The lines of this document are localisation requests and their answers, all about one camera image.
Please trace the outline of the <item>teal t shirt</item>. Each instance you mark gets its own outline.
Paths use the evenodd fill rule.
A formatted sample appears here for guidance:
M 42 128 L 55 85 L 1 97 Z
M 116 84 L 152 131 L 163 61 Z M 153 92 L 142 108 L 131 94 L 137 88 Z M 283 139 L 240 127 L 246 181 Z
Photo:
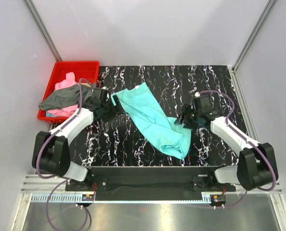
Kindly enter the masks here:
M 146 83 L 113 94 L 139 132 L 163 154 L 184 159 L 191 145 L 191 130 L 165 115 Z

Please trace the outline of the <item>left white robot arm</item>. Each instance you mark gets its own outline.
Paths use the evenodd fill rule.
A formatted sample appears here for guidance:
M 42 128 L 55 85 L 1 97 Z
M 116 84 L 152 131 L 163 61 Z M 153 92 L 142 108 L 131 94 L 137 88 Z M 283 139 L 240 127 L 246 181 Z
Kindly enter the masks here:
M 108 122 L 124 114 L 116 95 L 106 100 L 96 100 L 96 105 L 78 108 L 64 123 L 49 132 L 40 131 L 36 135 L 32 167 L 41 179 L 60 177 L 66 184 L 87 191 L 97 189 L 99 180 L 91 169 L 71 161 L 69 146 L 79 133 L 93 122 Z

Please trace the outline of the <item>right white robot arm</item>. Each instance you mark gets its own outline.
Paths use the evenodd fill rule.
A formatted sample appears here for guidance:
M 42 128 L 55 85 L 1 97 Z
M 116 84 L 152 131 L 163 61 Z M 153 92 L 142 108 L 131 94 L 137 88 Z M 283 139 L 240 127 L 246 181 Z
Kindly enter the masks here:
M 196 130 L 209 129 L 220 137 L 238 157 L 235 166 L 216 169 L 208 178 L 208 187 L 220 190 L 226 183 L 242 186 L 246 191 L 259 189 L 272 191 L 278 180 L 274 149 L 269 143 L 260 143 L 238 129 L 227 116 L 213 110 L 196 109 L 185 104 L 175 121 L 184 128 Z

